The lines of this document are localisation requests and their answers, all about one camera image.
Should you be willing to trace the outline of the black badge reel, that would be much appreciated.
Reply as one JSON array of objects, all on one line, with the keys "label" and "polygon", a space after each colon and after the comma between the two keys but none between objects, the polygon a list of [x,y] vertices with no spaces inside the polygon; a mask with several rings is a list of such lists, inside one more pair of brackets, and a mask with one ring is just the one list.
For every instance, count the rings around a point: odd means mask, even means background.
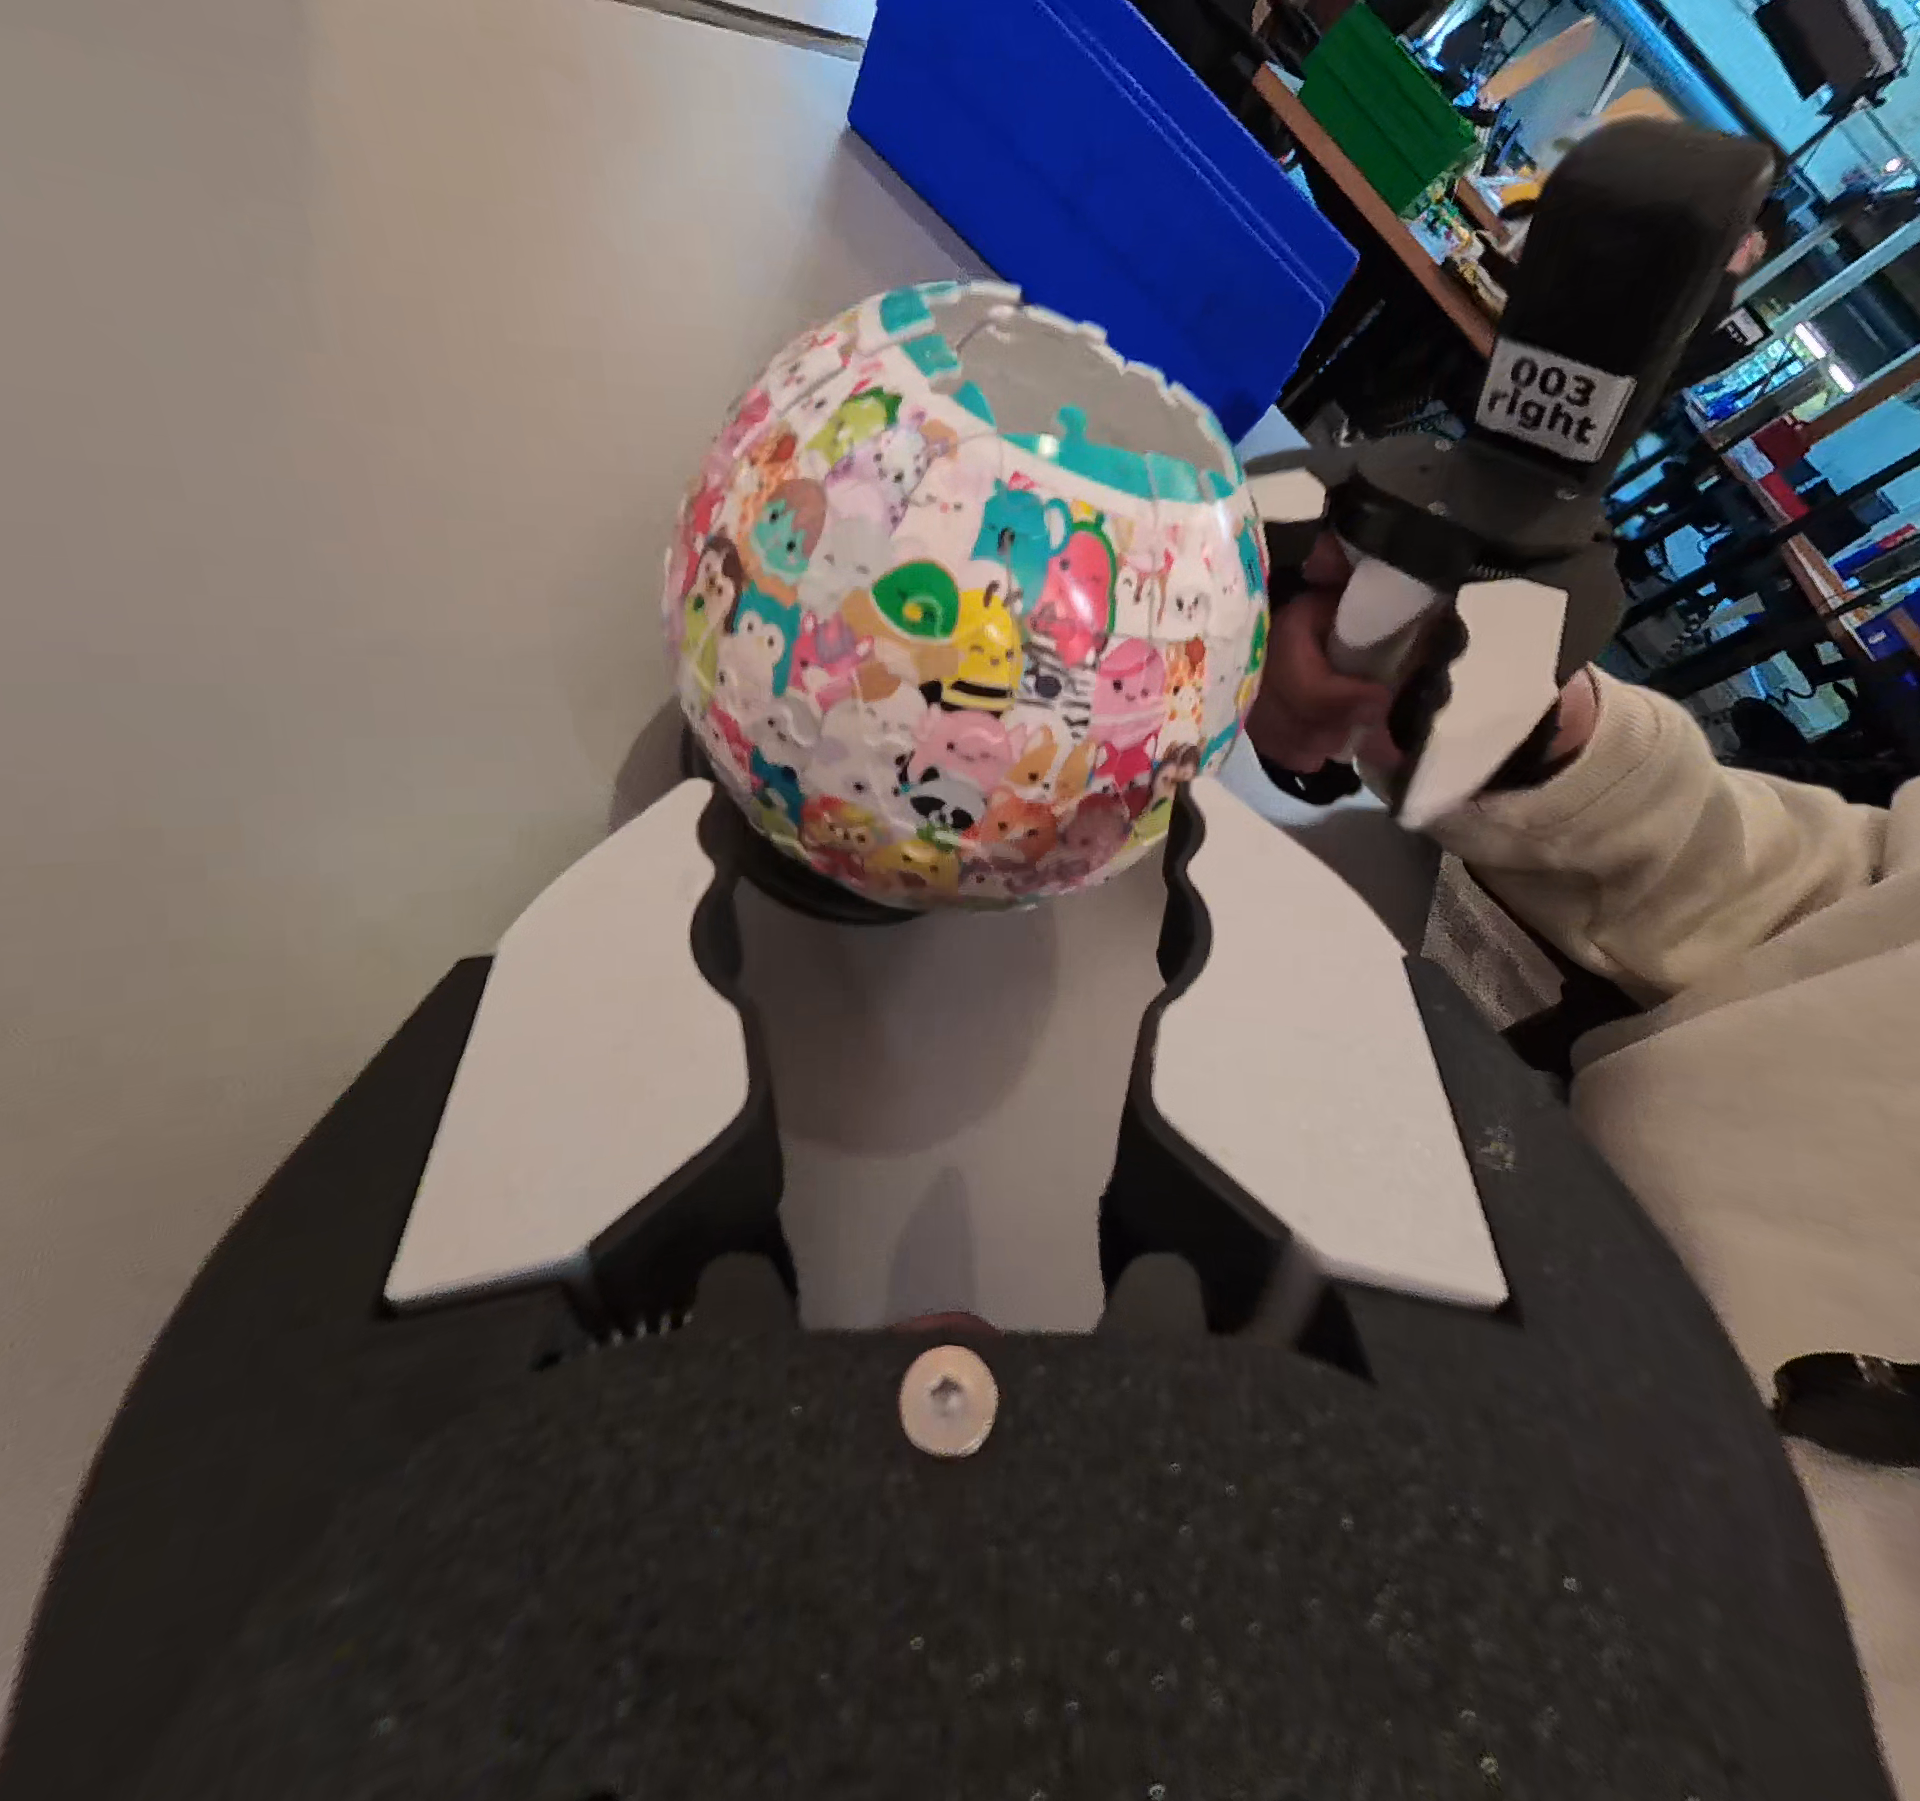
[{"label": "black badge reel", "polygon": [[1792,1356],[1773,1376],[1780,1433],[1839,1455],[1917,1468],[1917,1363],[1849,1352]]}]

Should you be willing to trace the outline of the colourful puzzle ball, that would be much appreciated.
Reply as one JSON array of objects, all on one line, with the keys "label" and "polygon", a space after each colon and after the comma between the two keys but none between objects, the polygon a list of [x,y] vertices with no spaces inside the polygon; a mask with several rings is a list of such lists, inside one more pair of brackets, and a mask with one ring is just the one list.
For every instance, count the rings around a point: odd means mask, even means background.
[{"label": "colourful puzzle ball", "polygon": [[782,854],[873,900],[1089,891],[1216,772],[1269,554],[1213,416],[995,281],[785,343],[681,501],[681,716]]}]

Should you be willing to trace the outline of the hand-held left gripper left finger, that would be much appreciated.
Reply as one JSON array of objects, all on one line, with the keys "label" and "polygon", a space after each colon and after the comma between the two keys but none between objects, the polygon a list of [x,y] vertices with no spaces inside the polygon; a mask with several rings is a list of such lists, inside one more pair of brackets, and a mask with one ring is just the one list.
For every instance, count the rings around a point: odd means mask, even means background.
[{"label": "hand-held left gripper left finger", "polygon": [[561,1293],[598,1336],[691,1315],[715,1261],[793,1301],[773,1073],[742,988],[725,794],[688,778],[498,938],[384,1282],[389,1309]]}]

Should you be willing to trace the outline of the person's right forearm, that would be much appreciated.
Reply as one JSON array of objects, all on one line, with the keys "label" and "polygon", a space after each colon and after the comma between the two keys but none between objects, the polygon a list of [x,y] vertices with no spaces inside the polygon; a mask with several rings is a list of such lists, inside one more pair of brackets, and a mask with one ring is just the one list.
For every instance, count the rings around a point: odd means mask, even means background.
[{"label": "person's right forearm", "polygon": [[1679,997],[1813,916],[1895,882],[1915,917],[1917,782],[1888,805],[1723,764],[1673,700],[1594,667],[1587,719],[1542,782],[1434,827],[1529,932],[1641,1000]]}]

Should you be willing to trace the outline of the person's right hand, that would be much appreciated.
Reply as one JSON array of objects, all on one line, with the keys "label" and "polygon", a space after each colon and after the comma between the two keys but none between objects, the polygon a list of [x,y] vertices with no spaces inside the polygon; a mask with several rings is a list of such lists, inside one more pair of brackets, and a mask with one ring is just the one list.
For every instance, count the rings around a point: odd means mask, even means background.
[{"label": "person's right hand", "polygon": [[1330,764],[1390,775],[1403,763],[1388,729],[1390,693],[1333,667],[1330,640],[1353,565],[1333,536],[1316,540],[1294,588],[1269,606],[1269,642],[1245,733],[1284,791]]}]

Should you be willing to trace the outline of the blue plastic bin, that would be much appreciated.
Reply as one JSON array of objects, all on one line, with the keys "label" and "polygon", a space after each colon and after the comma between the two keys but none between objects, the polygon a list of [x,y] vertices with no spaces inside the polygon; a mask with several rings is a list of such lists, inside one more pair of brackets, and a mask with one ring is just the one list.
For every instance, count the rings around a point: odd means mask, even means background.
[{"label": "blue plastic bin", "polygon": [[1357,270],[1128,0],[876,0],[849,126],[1027,301],[1100,325],[1233,442]]}]

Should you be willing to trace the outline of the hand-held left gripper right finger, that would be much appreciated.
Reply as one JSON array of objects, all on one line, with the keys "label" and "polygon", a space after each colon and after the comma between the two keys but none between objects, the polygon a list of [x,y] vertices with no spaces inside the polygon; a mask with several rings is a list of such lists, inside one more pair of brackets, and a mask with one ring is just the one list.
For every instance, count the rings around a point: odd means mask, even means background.
[{"label": "hand-held left gripper right finger", "polygon": [[1105,1328],[1338,1336],[1343,1296],[1509,1297],[1414,966],[1357,891],[1213,778],[1162,850],[1162,986],[1098,1202]]}]

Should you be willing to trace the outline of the green plastic bin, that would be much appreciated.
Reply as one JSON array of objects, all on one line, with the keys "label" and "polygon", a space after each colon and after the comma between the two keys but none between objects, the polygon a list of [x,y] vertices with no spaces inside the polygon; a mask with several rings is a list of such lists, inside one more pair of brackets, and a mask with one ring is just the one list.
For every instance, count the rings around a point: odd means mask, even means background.
[{"label": "green plastic bin", "polygon": [[1367,4],[1343,13],[1307,53],[1300,100],[1403,219],[1482,149],[1467,112]]}]

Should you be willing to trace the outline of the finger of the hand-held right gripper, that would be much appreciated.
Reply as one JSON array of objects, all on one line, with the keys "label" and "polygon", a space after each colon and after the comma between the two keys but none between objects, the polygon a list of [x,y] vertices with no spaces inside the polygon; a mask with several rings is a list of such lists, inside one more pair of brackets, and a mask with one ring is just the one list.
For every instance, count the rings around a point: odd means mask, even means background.
[{"label": "finger of the hand-held right gripper", "polygon": [[1344,556],[1348,579],[1328,636],[1333,670],[1394,689],[1418,678],[1446,683],[1460,654],[1460,578],[1434,585],[1376,554]]},{"label": "finger of the hand-held right gripper", "polygon": [[1415,670],[1414,733],[1392,787],[1403,829],[1431,829],[1500,775],[1560,693],[1568,596],[1524,578],[1462,585]]}]

